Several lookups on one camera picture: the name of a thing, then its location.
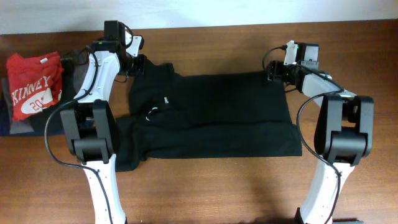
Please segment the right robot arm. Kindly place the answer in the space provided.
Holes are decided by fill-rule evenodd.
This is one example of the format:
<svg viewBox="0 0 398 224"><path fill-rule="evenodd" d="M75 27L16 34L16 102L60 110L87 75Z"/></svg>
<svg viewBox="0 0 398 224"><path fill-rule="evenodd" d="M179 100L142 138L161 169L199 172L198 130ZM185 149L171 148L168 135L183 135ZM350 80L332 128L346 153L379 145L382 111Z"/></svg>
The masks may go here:
<svg viewBox="0 0 398 224"><path fill-rule="evenodd" d="M314 146L301 140L318 162L307 198L297 209L294 221L331 224L348 176L371 152L374 100L348 91L330 74L319 70L318 44L291 40L279 49L285 52L284 60L273 60L262 67L268 80L292 85L307 96L298 109L296 121L300 121L310 102L320 107Z"/></svg>

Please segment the black polo shirt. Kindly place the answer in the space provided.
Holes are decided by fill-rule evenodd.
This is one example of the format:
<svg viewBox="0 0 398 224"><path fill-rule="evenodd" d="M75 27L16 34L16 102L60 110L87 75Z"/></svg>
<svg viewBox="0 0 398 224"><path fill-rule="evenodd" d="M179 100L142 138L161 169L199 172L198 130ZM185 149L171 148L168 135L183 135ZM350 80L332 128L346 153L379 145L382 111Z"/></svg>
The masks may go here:
<svg viewBox="0 0 398 224"><path fill-rule="evenodd" d="M184 77L146 62L117 119L118 172L158 159L301 156L284 87L262 72Z"/></svg>

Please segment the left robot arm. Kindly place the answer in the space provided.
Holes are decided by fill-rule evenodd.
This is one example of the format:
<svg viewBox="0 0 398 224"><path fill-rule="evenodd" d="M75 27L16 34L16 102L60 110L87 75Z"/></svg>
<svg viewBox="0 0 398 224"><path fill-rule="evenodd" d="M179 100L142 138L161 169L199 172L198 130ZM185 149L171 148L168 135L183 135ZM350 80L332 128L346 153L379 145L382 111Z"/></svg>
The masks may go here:
<svg viewBox="0 0 398 224"><path fill-rule="evenodd" d="M127 25L105 21L103 37L88 47L88 69L80 89L60 110L68 148L88 181L95 223L127 222L116 179L119 133L109 99L116 76L143 74L143 45L143 37Z"/></svg>

